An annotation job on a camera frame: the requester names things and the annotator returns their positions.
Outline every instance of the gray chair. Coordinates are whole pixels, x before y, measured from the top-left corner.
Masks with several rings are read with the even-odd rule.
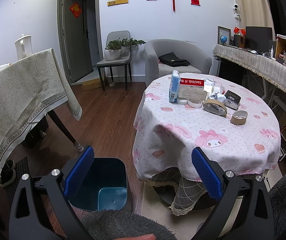
[[[120,40],[130,39],[130,38],[131,38],[131,36],[130,36],[129,31],[111,32],[107,36],[106,46],[110,41],[118,40],[118,39],[120,39]],[[110,76],[111,76],[112,82],[114,82],[112,67],[124,66],[125,90],[126,90],[126,95],[127,95],[127,66],[128,66],[128,71],[129,71],[129,77],[131,79],[131,84],[132,84],[131,60],[132,60],[131,49],[126,50],[126,48],[122,48],[121,57],[119,59],[106,60],[104,57],[103,60],[96,63],[96,66],[98,68],[98,73],[100,75],[100,80],[101,80],[102,88],[104,91],[104,95],[106,95],[106,92],[105,92],[103,77],[102,77],[102,73],[101,73],[100,68],[109,67],[110,68]]]
[[[188,67],[170,67],[159,64],[159,56],[174,52],[180,59],[190,62]],[[202,73],[209,74],[212,65],[212,58],[195,45],[177,40],[151,40],[145,44],[145,73],[146,86],[159,77],[172,74],[176,69],[180,73]]]

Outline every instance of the curtain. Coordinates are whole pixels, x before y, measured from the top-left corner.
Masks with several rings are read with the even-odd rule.
[[[237,0],[240,8],[240,28],[246,26],[272,27],[273,40],[275,41],[275,30],[268,0]]]

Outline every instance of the blue gripper pad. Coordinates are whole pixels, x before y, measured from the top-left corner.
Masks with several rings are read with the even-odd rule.
[[[204,158],[203,154],[197,148],[192,151],[192,163],[206,187],[209,196],[219,202],[223,196],[222,183],[210,164]]]
[[[64,196],[75,196],[94,161],[94,149],[88,147],[65,180]]]

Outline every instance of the gray armchair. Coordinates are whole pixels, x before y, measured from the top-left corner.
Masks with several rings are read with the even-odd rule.
[[[159,64],[159,56],[174,52],[180,59],[190,62],[188,67],[170,67]],[[145,75],[146,86],[154,79],[171,74],[174,69],[180,73],[202,73],[209,74],[212,58],[195,45],[177,40],[151,40],[145,44]]]

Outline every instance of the desk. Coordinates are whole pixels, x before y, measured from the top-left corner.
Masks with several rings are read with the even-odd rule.
[[[53,110],[65,102],[79,120],[82,108],[53,49],[35,53],[0,71],[0,172],[14,148],[46,113],[75,147],[79,145]]]
[[[262,77],[264,85],[263,99],[265,99],[268,94],[265,80],[286,93],[286,67],[277,61],[241,49],[219,44],[214,47],[213,53],[215,57],[227,59]]]
[[[181,77],[213,78],[194,73],[182,73]],[[234,113],[230,108],[223,117],[203,108],[169,103],[171,75],[147,87],[136,113],[132,155],[137,175],[154,186],[176,187],[171,206],[175,215],[192,210],[205,193],[191,160],[195,147],[200,146],[224,171],[237,175],[261,174],[275,169],[278,161],[280,129],[272,110],[246,88],[218,77],[214,80],[241,96],[239,110],[249,113],[244,125],[230,122]]]

